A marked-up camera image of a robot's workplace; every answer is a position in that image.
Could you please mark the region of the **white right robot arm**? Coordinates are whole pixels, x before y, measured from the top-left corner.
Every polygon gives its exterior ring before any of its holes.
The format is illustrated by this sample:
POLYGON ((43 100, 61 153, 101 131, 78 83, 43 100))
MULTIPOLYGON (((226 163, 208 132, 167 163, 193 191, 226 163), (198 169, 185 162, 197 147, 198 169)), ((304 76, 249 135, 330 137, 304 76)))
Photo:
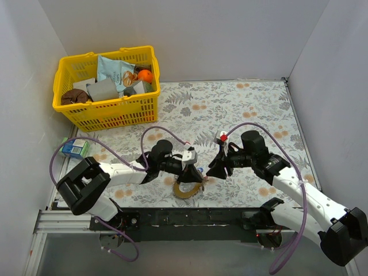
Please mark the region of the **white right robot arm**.
POLYGON ((246 216, 253 225, 273 228, 277 225, 294 231, 304 228, 303 236, 320 246, 324 255, 338 266, 345 266, 367 247, 367 217, 355 207, 333 201, 309 183, 301 183, 292 165, 269 151, 258 131, 241 135, 243 146, 231 142, 224 131, 216 133, 219 152, 209 165, 209 177, 226 179, 235 168, 249 167, 257 177, 284 192, 307 214, 291 208, 279 198, 264 203, 246 216))

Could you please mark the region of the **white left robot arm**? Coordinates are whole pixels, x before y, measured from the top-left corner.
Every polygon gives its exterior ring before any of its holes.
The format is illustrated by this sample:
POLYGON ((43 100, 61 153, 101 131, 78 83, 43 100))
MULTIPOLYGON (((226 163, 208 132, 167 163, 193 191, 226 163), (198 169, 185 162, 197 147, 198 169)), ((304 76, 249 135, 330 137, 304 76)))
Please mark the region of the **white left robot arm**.
POLYGON ((145 184, 153 181, 160 172, 176 177, 175 184, 204 182, 197 170, 197 153, 189 143, 183 143, 182 154, 174 155, 173 144, 159 140, 150 151, 143 152, 138 159, 125 163, 100 163, 86 157, 56 184, 56 189, 74 215, 88 213, 102 219, 111 230, 122 224, 118 205, 104 196, 107 187, 122 184, 145 184))

